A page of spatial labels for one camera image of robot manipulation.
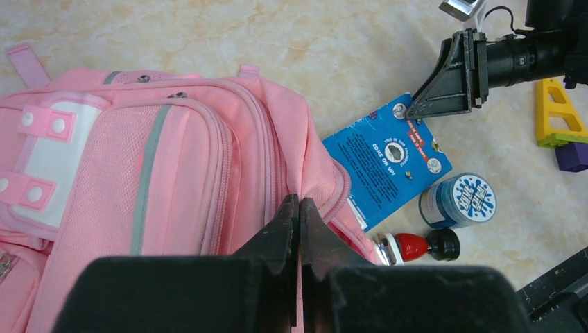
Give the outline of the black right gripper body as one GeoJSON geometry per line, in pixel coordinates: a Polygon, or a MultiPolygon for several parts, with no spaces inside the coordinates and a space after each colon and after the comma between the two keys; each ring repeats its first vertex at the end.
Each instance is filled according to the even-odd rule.
{"type": "Polygon", "coordinates": [[[487,65],[487,39],[485,34],[475,28],[463,31],[464,77],[463,96],[464,110],[481,108],[489,94],[489,76],[487,65]]]}

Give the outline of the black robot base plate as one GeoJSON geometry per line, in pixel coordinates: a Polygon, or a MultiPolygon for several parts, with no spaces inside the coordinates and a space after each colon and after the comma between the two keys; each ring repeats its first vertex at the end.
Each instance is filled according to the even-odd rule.
{"type": "Polygon", "coordinates": [[[587,249],[517,292],[532,332],[587,331],[587,249]]]}

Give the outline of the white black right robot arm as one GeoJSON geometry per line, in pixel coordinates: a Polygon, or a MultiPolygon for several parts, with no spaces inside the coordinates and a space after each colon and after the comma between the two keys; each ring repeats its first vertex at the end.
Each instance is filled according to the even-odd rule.
{"type": "Polygon", "coordinates": [[[465,28],[442,41],[432,74],[413,95],[406,118],[471,112],[489,90],[555,76],[587,84],[587,2],[528,1],[525,29],[490,41],[465,28]]]}

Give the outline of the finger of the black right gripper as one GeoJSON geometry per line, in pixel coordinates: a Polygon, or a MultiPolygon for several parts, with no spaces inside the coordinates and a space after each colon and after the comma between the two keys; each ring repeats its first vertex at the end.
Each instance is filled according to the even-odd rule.
{"type": "Polygon", "coordinates": [[[472,111],[473,37],[457,32],[442,41],[433,73],[413,95],[408,119],[423,119],[472,111]]]}

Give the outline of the pink student backpack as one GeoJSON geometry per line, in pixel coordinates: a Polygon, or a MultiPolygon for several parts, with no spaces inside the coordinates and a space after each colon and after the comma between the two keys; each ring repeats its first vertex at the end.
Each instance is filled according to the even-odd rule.
{"type": "Polygon", "coordinates": [[[48,332],[99,257],[231,254],[289,194],[377,262],[309,104],[257,67],[51,80],[28,44],[6,54],[26,89],[1,98],[2,332],[48,332]]]}

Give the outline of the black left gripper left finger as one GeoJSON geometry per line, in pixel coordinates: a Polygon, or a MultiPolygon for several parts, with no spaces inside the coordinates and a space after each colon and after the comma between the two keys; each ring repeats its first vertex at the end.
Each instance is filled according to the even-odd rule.
{"type": "Polygon", "coordinates": [[[299,200],[234,254],[102,257],[80,274],[55,332],[284,332],[296,317],[299,200]]]}

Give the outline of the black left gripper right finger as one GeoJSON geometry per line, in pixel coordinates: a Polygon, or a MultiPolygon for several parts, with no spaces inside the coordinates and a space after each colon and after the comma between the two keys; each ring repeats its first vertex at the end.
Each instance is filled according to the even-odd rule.
{"type": "Polygon", "coordinates": [[[306,332],[530,332],[515,291],[480,266],[377,266],[300,203],[306,332]]]}

